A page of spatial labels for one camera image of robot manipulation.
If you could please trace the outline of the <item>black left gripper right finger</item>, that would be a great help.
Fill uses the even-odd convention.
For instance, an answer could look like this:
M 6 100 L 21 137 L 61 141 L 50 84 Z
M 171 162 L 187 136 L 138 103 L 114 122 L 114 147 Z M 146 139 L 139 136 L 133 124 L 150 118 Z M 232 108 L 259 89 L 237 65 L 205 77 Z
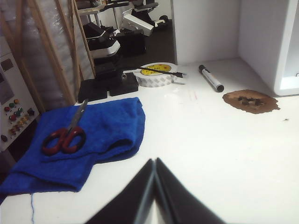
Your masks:
M 155 200 L 165 224 L 223 224 L 192 195 L 160 158 L 155 161 Z

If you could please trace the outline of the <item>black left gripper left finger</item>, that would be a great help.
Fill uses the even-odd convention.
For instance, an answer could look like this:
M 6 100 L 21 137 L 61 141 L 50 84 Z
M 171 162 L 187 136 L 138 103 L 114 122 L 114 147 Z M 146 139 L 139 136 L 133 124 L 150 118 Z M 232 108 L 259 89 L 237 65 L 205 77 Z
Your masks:
M 143 224 L 154 200 L 155 163 L 148 160 L 129 184 L 88 224 Z

